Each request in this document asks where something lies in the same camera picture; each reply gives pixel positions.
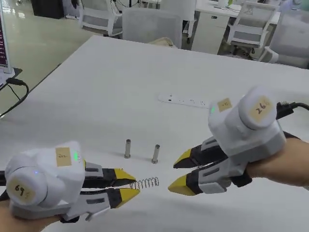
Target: hand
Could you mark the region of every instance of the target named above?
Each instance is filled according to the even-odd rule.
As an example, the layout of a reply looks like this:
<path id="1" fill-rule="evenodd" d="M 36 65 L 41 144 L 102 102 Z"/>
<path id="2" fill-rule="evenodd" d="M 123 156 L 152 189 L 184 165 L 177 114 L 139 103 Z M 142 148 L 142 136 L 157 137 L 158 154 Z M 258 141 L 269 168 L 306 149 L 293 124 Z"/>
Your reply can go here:
<path id="1" fill-rule="evenodd" d="M 9 211 L 9 201 L 0 202 L 0 231 L 1 232 L 40 232 L 50 224 L 60 220 L 54 216 L 37 220 L 15 218 Z"/>
<path id="2" fill-rule="evenodd" d="M 279 183 L 309 186 L 309 144 L 287 139 L 284 149 L 276 155 L 248 165 L 251 178 L 264 177 Z"/>

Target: power strip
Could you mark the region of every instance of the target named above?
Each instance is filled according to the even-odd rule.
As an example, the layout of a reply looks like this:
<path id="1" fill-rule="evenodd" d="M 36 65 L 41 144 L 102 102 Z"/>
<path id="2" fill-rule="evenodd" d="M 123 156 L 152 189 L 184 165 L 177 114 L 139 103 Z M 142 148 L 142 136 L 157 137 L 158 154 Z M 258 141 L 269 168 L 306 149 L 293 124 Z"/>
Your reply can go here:
<path id="1" fill-rule="evenodd" d="M 177 96 L 174 94 L 161 93 L 158 97 L 158 100 L 166 103 L 209 109 L 209 103 L 199 98 L 189 98 L 184 96 Z"/>

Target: spring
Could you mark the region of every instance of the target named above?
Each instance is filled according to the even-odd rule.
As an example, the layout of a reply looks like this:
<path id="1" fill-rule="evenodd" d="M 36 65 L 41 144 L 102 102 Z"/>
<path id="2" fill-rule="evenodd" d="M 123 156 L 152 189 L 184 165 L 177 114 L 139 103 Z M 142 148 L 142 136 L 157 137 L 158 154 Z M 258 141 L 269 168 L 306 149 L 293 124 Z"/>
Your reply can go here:
<path id="1" fill-rule="evenodd" d="M 146 189 L 146 188 L 152 188 L 155 186 L 159 186 L 158 177 L 151 177 L 151 178 L 139 180 L 139 181 L 136 181 L 130 184 L 131 189 L 143 189 L 143 188 Z"/>

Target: floor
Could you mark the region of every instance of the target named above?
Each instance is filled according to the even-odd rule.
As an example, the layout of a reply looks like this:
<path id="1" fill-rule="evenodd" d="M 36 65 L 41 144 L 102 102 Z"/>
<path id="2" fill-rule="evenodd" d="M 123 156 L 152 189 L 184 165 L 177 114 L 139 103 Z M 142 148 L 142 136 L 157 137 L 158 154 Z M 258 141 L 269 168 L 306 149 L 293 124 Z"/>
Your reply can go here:
<path id="1" fill-rule="evenodd" d="M 10 61 L 22 69 L 18 76 L 30 88 L 36 86 L 58 64 L 67 59 L 94 33 L 80 29 L 73 19 L 50 19 L 33 15 L 29 0 L 2 0 Z M 23 96 L 22 87 L 14 87 Z M 0 112 L 17 101 L 6 87 L 0 91 Z"/>

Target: metal cylinder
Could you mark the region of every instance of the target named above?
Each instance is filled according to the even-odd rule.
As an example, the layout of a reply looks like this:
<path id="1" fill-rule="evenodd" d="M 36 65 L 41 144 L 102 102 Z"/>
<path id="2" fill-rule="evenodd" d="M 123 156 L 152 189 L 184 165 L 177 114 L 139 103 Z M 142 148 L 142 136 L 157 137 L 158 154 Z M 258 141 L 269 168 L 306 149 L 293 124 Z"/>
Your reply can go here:
<path id="1" fill-rule="evenodd" d="M 127 139 L 126 140 L 126 151 L 125 151 L 125 158 L 126 159 L 131 157 L 131 155 L 130 155 L 130 148 L 131 148 L 131 140 Z"/>
<path id="2" fill-rule="evenodd" d="M 159 156 L 159 150 L 160 150 L 160 145 L 157 144 L 155 147 L 154 147 L 154 156 L 153 156 L 153 159 L 151 160 L 151 162 L 153 164 L 156 164 L 158 163 L 158 156 Z"/>

